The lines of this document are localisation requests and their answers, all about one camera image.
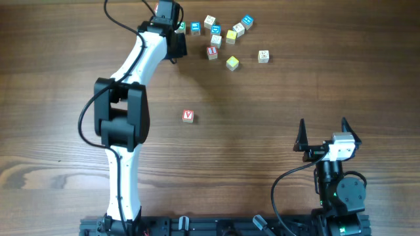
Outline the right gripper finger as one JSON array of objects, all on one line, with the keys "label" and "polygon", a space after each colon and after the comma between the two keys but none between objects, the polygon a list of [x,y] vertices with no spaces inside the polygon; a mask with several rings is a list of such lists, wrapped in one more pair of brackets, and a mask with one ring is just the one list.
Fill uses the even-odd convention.
[{"label": "right gripper finger", "polygon": [[308,150],[308,138],[306,134],[305,120],[301,119],[299,122],[299,131],[295,144],[293,146],[293,151],[307,151]]},{"label": "right gripper finger", "polygon": [[351,128],[351,126],[349,125],[347,119],[345,117],[342,118],[341,120],[341,130],[342,132],[349,132],[351,133],[351,135],[354,138],[355,144],[356,145],[361,145],[362,141],[361,139],[358,137],[358,135],[353,131],[353,129]]}]

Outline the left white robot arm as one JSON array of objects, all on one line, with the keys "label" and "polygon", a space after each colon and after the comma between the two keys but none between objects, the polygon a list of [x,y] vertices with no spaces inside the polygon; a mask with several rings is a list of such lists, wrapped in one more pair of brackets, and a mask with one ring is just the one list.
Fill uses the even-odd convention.
[{"label": "left white robot arm", "polygon": [[183,16],[177,2],[159,1],[151,19],[134,31],[136,43],[124,64],[94,84],[88,103],[94,106],[94,129],[110,169],[110,203],[95,235],[147,234],[137,187],[138,158],[150,129],[146,86],[161,61],[176,64],[186,56],[185,35],[177,31]]}]

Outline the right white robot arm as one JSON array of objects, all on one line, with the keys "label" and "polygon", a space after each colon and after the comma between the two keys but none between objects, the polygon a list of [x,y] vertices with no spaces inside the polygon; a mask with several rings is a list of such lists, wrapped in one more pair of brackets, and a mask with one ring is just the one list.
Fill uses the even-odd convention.
[{"label": "right white robot arm", "polygon": [[308,144],[305,120],[301,119],[293,150],[303,153],[303,162],[315,165],[314,183],[321,208],[312,211],[318,235],[361,235],[365,211],[367,180],[356,171],[343,170],[343,163],[355,156],[361,139],[348,121],[341,121],[341,132],[318,146]]}]

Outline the red letter I block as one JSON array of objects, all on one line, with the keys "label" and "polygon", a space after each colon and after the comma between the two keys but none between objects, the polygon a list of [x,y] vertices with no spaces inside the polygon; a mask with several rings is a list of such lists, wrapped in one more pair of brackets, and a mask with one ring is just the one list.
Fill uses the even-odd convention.
[{"label": "red letter I block", "polygon": [[207,47],[206,48],[207,57],[209,60],[214,60],[218,58],[217,47]]}]

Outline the red letter V block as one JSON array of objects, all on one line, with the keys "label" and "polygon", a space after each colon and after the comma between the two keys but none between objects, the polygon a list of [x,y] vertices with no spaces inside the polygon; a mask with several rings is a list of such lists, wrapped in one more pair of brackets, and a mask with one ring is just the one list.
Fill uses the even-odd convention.
[{"label": "red letter V block", "polygon": [[194,122],[194,111],[185,109],[182,113],[182,121],[185,123],[193,123]]}]

